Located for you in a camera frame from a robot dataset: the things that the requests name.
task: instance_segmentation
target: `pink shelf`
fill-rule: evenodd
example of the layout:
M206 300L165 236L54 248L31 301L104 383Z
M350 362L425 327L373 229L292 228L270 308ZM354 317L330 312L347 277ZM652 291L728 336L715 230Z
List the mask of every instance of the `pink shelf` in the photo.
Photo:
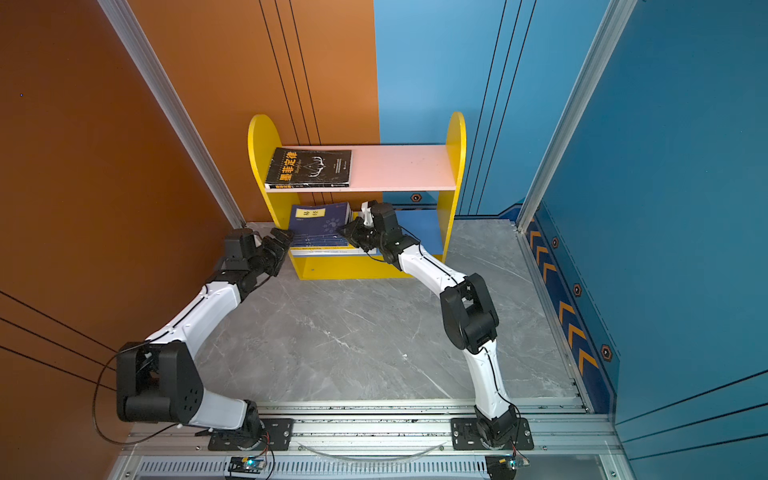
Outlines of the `pink shelf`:
M349 187L274 188L272 193L409 192L455 190L456 179L445 145L291 146L296 150L351 150Z

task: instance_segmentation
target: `book cover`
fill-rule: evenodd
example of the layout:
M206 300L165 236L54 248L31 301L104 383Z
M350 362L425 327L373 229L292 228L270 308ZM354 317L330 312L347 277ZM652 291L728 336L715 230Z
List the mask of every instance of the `book cover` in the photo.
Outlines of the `book cover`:
M276 148L266 174L267 188L348 187L351 150Z
M291 207L288 228L294 233L293 247L345 247L348 242L337 230L351 219L347 202Z

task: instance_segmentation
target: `black mounting plate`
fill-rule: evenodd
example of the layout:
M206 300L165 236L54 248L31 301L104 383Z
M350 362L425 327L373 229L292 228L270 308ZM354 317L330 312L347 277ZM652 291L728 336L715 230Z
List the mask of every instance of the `black mounting plate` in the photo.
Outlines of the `black mounting plate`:
M477 419L451 419L451 436L454 450L490 450L480 439ZM504 445L503 449L512 450L513 442L517 450L533 450L533 436L527 419L520 418L518 427L512 433L511 442Z
M270 450L285 452L293 436L293 419L261 419L264 428L270 434ZM212 435L208 442L208 450L212 452L232 452L241 449L260 452L264 450L264 442L253 445L251 439L237 439L225 435Z

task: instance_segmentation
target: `dark blue book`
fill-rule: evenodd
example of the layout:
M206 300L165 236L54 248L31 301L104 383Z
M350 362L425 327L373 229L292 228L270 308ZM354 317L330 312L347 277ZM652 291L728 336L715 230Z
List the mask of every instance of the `dark blue book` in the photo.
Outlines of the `dark blue book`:
M352 219L347 202L307 207L293 205L288 228L293 247L345 247L347 241L337 230Z

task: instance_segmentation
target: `marble tile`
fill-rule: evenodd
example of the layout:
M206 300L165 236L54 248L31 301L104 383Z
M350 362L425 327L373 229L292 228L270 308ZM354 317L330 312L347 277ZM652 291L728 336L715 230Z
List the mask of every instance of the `marble tile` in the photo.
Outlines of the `marble tile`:
M509 394L573 396L511 224L457 220L447 264L488 284ZM302 282L290 263L222 320L196 363L208 389L258 402L474 397L438 298L420 282Z

